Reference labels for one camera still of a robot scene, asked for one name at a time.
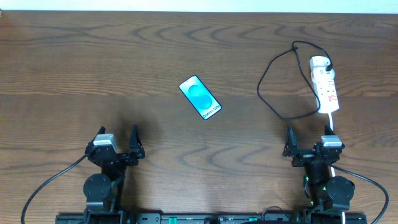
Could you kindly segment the blue screen Galaxy smartphone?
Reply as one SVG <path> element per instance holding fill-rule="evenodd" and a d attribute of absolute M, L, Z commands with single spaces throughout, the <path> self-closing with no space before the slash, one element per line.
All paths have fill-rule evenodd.
<path fill-rule="evenodd" d="M 179 84 L 178 88 L 202 119 L 208 120 L 222 110 L 222 105 L 198 76 L 191 76 Z"/>

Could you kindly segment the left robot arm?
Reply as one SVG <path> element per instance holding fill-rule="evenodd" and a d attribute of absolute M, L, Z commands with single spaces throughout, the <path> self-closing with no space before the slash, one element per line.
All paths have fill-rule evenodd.
<path fill-rule="evenodd" d="M 117 152 L 118 144 L 113 134 L 100 127 L 87 144 L 85 156 L 101 168 L 101 172 L 87 178 L 83 186 L 86 197 L 84 223 L 134 223 L 134 215 L 122 208 L 121 197 L 126 169 L 136 166 L 145 158 L 145 150 L 134 125 L 129 138 L 129 152 Z"/>

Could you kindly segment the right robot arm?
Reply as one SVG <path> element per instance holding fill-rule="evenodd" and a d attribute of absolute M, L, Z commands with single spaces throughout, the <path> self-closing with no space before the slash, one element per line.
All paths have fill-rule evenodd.
<path fill-rule="evenodd" d="M 344 223 L 355 185 L 345 177 L 333 175 L 331 165 L 340 159 L 345 148 L 339 137 L 325 126 L 321 141 L 311 149 L 299 149 L 292 127 L 287 128 L 282 155 L 292 158 L 293 167 L 303 167 L 303 191 L 311 206 L 297 216 L 302 223 Z"/>

